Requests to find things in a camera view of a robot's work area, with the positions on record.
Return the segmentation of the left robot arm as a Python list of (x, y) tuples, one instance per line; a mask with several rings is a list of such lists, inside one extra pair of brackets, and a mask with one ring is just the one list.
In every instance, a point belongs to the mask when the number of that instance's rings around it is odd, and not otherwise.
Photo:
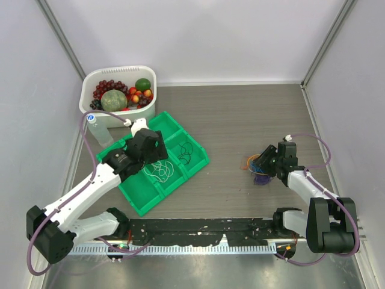
[(26, 214), (29, 247), (35, 247), (49, 264), (64, 259), (73, 247), (97, 237), (122, 240), (129, 230), (129, 219), (117, 208), (98, 216), (80, 216), (104, 194), (136, 175), (147, 164), (168, 158), (161, 131), (142, 128), (120, 149), (113, 149), (87, 179), (61, 199)]

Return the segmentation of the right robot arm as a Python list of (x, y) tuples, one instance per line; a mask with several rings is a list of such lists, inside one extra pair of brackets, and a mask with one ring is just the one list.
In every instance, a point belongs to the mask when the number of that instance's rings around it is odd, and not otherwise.
[(294, 232), (306, 239), (313, 253), (353, 255), (358, 251), (359, 230), (354, 201), (335, 195), (299, 165), (294, 142), (269, 145), (252, 165), (270, 178), (281, 180), (308, 205), (307, 212), (278, 208), (271, 224), (274, 235), (284, 238)]

